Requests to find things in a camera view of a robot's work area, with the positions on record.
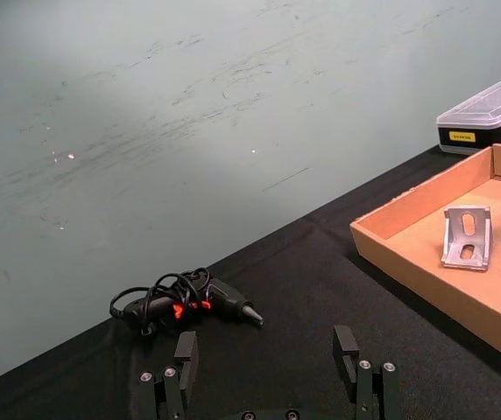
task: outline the glue gun nozzle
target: glue gun nozzle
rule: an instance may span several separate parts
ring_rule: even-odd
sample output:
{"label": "glue gun nozzle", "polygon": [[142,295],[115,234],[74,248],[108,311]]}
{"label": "glue gun nozzle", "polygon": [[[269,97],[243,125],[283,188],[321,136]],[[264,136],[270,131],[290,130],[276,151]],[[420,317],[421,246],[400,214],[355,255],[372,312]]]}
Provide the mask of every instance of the glue gun nozzle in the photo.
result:
{"label": "glue gun nozzle", "polygon": [[252,309],[248,305],[243,306],[242,313],[245,317],[250,318],[253,321],[255,321],[259,326],[262,326],[263,323],[265,322],[265,319],[262,318],[260,315],[258,315],[258,312],[256,312],[254,309]]}

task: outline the aluminum corner bracket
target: aluminum corner bracket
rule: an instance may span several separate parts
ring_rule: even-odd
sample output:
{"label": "aluminum corner bracket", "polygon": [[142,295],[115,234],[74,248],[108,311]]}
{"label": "aluminum corner bracket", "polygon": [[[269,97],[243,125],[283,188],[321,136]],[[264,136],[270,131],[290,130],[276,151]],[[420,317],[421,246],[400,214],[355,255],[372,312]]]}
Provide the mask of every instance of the aluminum corner bracket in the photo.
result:
{"label": "aluminum corner bracket", "polygon": [[[473,223],[465,226],[470,220]],[[454,206],[445,210],[443,267],[486,271],[491,247],[492,222],[488,206]]]}

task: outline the table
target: table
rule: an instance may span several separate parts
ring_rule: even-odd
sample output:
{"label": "table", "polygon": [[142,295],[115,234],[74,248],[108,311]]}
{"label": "table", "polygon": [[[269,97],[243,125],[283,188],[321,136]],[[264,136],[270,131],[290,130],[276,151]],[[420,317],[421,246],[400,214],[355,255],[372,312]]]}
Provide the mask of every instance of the table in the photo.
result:
{"label": "table", "polygon": [[[331,356],[332,327],[345,324],[362,356],[399,365],[406,418],[501,419],[501,353],[363,260],[349,232],[356,217],[461,159],[428,150],[211,266],[265,326],[194,325],[192,418],[291,404],[351,419]],[[176,344],[138,340],[110,319],[1,376],[0,419],[135,416],[139,373],[164,366]]]}

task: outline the cardboard tray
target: cardboard tray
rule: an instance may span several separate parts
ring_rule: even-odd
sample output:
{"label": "cardboard tray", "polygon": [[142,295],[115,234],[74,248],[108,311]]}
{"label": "cardboard tray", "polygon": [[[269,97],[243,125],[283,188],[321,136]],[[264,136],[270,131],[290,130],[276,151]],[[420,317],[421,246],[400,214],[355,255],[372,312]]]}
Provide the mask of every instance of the cardboard tray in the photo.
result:
{"label": "cardboard tray", "polygon": [[[444,209],[490,206],[487,272],[441,266]],[[362,257],[501,352],[501,145],[405,192],[351,225]]]}

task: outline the plastic storage box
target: plastic storage box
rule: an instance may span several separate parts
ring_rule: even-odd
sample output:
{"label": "plastic storage box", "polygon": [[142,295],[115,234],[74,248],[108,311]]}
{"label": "plastic storage box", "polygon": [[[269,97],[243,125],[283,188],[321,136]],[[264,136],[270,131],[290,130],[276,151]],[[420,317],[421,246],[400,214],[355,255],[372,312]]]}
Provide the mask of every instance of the plastic storage box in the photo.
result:
{"label": "plastic storage box", "polygon": [[501,81],[437,117],[440,147],[472,154],[501,144]]}

